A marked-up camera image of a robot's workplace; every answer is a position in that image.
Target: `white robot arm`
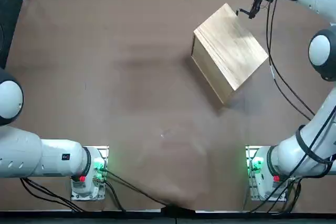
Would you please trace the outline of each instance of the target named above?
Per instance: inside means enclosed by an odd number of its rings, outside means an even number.
[[[245,10],[243,12],[248,14],[249,18],[254,18],[262,1],[254,0],[250,12]],[[292,1],[315,11],[331,23],[328,29],[318,31],[314,35],[308,52],[312,66],[321,77],[326,81],[336,81],[336,26],[333,26],[336,23],[336,1]],[[330,161],[330,157],[336,153],[335,110],[336,87],[331,90],[319,111],[307,125],[300,126],[293,136],[279,145],[263,146],[257,151],[255,158],[263,163],[259,172],[255,174],[260,199],[277,199],[285,186],[284,184],[279,187],[280,183],[287,180],[288,176],[336,174],[336,164]]]
[[[7,126],[21,113],[23,91],[0,68],[0,178],[71,177],[76,200],[103,199],[97,167],[106,168],[98,149],[71,140],[40,139],[34,133]]]

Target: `white robot link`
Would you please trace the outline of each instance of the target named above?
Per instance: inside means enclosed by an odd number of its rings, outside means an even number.
[[[254,18],[263,0],[254,0],[249,12]],[[318,31],[310,41],[309,60],[325,81],[336,81],[336,1],[291,0],[326,18],[331,26]],[[336,87],[334,86],[313,119],[298,127],[290,138],[276,146],[261,147],[254,157],[259,199],[277,200],[288,179],[336,174],[332,155],[336,153]]]
[[[84,147],[71,140],[40,139],[34,133],[7,124],[21,113],[21,86],[0,68],[0,177],[71,177],[72,199],[104,199],[104,156],[98,148]]]

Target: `brown table surface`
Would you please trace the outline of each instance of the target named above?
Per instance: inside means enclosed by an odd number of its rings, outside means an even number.
[[[109,168],[158,198],[197,210],[241,210],[245,145],[277,144],[306,123],[276,89],[267,62],[218,112],[190,61],[199,24],[226,2],[249,9],[252,1],[25,0],[7,63],[25,92],[14,125],[41,138],[109,145]],[[253,20],[239,17],[265,48],[266,9]],[[314,111],[331,84],[310,66],[307,48],[327,26],[279,0],[274,61]],[[37,181],[69,197],[69,178]],[[335,183],[335,177],[304,181],[296,211],[336,212]],[[0,186],[1,210],[61,207],[31,197],[18,179]],[[116,190],[126,209],[160,207],[127,188]],[[115,209],[109,196],[80,205]]]

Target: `wooden block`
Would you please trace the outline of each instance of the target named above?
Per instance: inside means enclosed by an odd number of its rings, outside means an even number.
[[[225,4],[194,30],[192,58],[224,105],[268,55]]]

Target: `red button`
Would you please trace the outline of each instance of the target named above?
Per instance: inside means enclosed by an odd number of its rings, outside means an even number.
[[[280,181],[280,177],[279,177],[279,176],[273,176],[273,180],[274,180],[275,182],[279,182],[279,181]]]

